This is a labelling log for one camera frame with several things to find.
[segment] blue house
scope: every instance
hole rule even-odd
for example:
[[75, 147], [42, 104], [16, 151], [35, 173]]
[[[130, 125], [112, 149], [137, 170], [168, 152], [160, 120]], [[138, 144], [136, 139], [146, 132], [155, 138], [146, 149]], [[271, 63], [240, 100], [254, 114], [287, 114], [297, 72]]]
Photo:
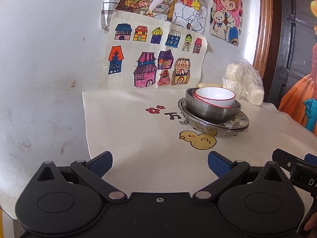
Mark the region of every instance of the blue house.
[[170, 33], [167, 35], [167, 40], [165, 45], [168, 47], [177, 48], [179, 42], [180, 42], [180, 31], [176, 31], [172, 29]]
[[115, 39], [130, 40], [131, 32], [132, 32], [130, 24], [128, 24], [128, 23], [118, 24], [115, 31], [116, 31]]
[[121, 72], [121, 64], [124, 59], [121, 46], [112, 47], [108, 60], [110, 61], [108, 74]]

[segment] stainless steel bowl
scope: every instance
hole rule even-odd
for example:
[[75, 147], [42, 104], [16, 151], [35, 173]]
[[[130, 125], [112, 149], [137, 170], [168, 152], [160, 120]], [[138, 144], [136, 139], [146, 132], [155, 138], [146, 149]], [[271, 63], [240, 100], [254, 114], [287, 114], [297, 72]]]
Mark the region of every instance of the stainless steel bowl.
[[237, 135], [239, 132], [248, 131], [249, 119], [242, 111], [238, 113], [234, 122], [214, 124], [196, 117], [189, 110], [185, 98], [178, 101], [178, 107], [188, 120], [189, 124], [196, 130], [205, 134], [217, 137], [232, 137]]
[[212, 123], [224, 123], [233, 120], [241, 110], [241, 104], [235, 100], [232, 108], [220, 108], [208, 105], [193, 97], [197, 88], [186, 90], [185, 99], [190, 111], [200, 119]]

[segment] blue gripper pad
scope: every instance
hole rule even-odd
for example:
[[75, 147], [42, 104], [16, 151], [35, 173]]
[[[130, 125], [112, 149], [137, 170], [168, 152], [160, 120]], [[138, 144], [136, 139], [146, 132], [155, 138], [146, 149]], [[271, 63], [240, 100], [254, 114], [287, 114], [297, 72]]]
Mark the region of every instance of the blue gripper pad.
[[317, 156], [314, 156], [312, 154], [307, 154], [304, 158], [304, 161], [313, 165], [317, 165]]
[[208, 166], [219, 178], [234, 168], [235, 165], [234, 162], [215, 151], [208, 154]]
[[112, 167], [112, 154], [105, 151], [86, 163], [86, 167], [100, 178]]

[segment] yellow roof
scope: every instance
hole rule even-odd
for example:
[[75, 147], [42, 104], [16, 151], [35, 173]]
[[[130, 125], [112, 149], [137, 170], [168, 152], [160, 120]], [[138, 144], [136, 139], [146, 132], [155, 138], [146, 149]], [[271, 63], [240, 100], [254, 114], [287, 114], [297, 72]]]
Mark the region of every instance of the yellow roof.
[[155, 28], [153, 31], [152, 31], [152, 35], [163, 35], [163, 30], [159, 27], [159, 28]]

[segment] blue glove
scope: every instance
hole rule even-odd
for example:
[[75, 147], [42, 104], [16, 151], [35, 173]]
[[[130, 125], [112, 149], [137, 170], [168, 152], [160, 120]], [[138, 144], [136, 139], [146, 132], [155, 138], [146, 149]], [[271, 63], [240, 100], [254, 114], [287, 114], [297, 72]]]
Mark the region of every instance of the blue glove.
[[305, 114], [307, 118], [306, 129], [313, 131], [317, 121], [317, 101], [313, 98], [305, 100]]

